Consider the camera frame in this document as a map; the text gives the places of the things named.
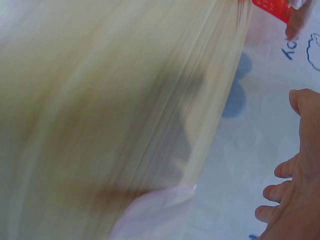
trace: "beige object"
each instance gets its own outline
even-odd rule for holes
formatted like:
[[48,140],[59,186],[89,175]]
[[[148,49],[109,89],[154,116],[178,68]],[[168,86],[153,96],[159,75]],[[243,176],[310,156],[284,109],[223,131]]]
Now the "beige object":
[[0,3],[0,239],[107,239],[193,183],[244,44],[244,0]]

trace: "white surface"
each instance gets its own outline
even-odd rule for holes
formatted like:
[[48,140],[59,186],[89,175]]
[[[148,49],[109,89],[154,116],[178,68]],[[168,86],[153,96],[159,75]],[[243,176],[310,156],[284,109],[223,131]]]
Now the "white surface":
[[[290,89],[320,91],[320,5],[295,43],[285,24],[254,8],[235,81],[196,188],[183,240],[248,240],[266,227],[255,208],[262,190],[281,179],[274,168],[299,150],[299,117]],[[292,51],[288,59],[282,49]]]

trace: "fingernail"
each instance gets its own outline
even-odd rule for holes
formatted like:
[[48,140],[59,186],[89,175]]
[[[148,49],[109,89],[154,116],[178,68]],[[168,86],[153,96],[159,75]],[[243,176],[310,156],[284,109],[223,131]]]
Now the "fingernail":
[[299,8],[302,7],[304,2],[302,0],[290,0],[290,5],[295,9],[298,10]]

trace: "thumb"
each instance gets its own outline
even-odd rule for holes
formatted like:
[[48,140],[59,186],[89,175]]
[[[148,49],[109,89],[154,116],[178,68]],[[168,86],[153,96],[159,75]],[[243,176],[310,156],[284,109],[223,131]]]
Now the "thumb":
[[319,104],[320,94],[311,89],[305,88],[301,90],[291,90],[289,92],[289,101],[292,109],[298,114],[303,115],[310,102]]

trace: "blue ink drawing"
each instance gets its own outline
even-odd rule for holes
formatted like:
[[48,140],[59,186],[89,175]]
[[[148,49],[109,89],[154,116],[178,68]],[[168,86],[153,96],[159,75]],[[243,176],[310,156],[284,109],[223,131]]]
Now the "blue ink drawing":
[[250,73],[251,70],[252,70],[251,59],[245,53],[242,53],[237,70],[235,72],[230,93],[222,113],[223,118],[229,119],[229,118],[237,117],[245,109],[246,95],[245,95],[245,91],[239,84],[239,80],[242,79],[248,73]]
[[250,234],[249,238],[250,238],[250,240],[252,240],[252,239],[257,239],[258,237],[256,235]]
[[311,39],[308,41],[308,47],[306,48],[306,58],[312,67],[320,72],[320,35],[318,33],[312,33]]

